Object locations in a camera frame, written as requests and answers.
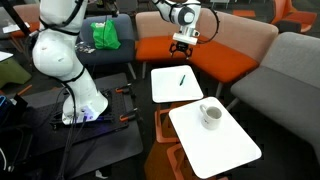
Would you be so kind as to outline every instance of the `gray sofa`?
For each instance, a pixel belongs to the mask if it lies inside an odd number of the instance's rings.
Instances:
[[[260,67],[231,92],[309,142],[320,163],[320,39],[279,35]]]
[[[135,59],[135,37],[130,17],[127,14],[119,14],[118,17],[111,16],[95,16],[89,17],[83,21],[80,31],[80,41],[83,41],[95,47],[93,39],[93,30],[90,25],[93,22],[103,23],[107,19],[112,19],[117,31],[118,40],[121,43],[119,49],[116,50],[95,50],[93,53],[77,52],[77,57],[82,64],[85,65],[105,65],[126,63],[132,74],[133,79],[136,79],[135,72],[132,69],[131,62]]]

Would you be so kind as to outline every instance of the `white mug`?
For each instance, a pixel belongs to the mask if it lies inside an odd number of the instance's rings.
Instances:
[[[201,124],[209,130],[218,128],[222,116],[221,110],[215,106],[206,106],[204,104],[200,105],[200,110],[203,113]]]

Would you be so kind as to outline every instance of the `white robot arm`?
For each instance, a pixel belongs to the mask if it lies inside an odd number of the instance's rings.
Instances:
[[[200,35],[195,28],[201,10],[201,3],[197,0],[185,0],[183,3],[167,0],[151,1],[160,11],[163,20],[180,26],[179,33],[173,35],[173,40],[176,40],[177,44],[171,44],[171,56],[174,52],[180,51],[188,59],[192,55],[192,48],[188,46],[189,44],[197,44],[197,38],[195,37]]]
[[[200,13],[200,2],[152,2],[158,7],[165,21],[181,26],[180,32],[176,33],[173,39],[177,41],[176,50],[189,57],[191,54],[186,53],[188,45],[196,44],[197,39],[193,36],[199,36],[195,25]],[[87,3],[88,0],[41,0],[40,3],[41,26],[32,52],[33,60],[40,72],[58,79],[68,87],[71,96],[63,105],[64,124],[74,123],[75,119],[77,123],[83,119],[94,121],[108,106],[108,100],[97,90],[90,74],[75,54],[75,42]]]
[[[64,124],[73,123],[74,114],[77,123],[83,119],[87,122],[94,121],[108,106],[108,100],[97,90],[90,74],[75,54],[75,42],[87,2],[88,0],[41,0],[40,3],[41,26],[32,52],[33,61],[40,72],[69,87],[71,96],[63,104]]]

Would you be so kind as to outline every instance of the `green bag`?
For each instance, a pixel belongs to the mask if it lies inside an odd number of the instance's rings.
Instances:
[[[97,49],[118,49],[121,43],[118,41],[117,31],[113,20],[105,23],[91,23],[93,39]]]

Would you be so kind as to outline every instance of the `mug handle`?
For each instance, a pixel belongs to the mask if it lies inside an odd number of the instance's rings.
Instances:
[[[200,105],[200,110],[201,110],[201,112],[202,112],[203,114],[206,114],[207,106],[204,105],[204,104],[201,104],[201,105]]]

